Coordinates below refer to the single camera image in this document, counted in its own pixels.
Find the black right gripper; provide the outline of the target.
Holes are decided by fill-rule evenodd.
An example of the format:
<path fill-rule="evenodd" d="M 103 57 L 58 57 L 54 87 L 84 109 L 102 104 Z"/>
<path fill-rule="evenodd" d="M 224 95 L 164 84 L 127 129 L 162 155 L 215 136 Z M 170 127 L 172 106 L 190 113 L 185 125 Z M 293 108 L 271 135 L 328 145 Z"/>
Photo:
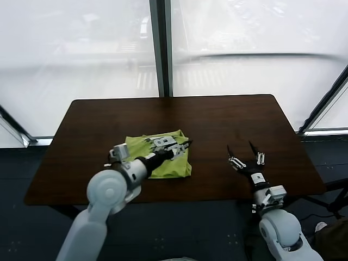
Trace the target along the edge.
<path fill-rule="evenodd" d="M 263 175 L 263 165 L 265 164 L 265 153 L 261 152 L 252 142 L 249 141 L 252 152 L 256 158 L 243 163 L 233 154 L 227 145 L 228 162 L 233 166 L 237 173 L 245 176 L 251 186 L 251 190 L 262 190 L 270 187 L 270 183 Z"/>

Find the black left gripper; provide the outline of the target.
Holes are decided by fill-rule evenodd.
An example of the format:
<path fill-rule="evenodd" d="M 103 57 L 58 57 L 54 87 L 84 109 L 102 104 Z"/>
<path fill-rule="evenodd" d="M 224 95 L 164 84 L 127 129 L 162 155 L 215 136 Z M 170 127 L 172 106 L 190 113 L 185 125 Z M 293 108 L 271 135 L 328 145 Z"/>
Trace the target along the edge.
<path fill-rule="evenodd" d="M 164 150 L 150 153 L 146 157 L 136 157 L 136 160 L 141 161 L 147 171 L 147 178 L 150 178 L 152 172 L 160 167 L 166 160 L 175 160 L 181 157 L 187 148 L 191 145 L 192 140 L 187 140 L 181 144 L 169 144 L 165 146 Z"/>

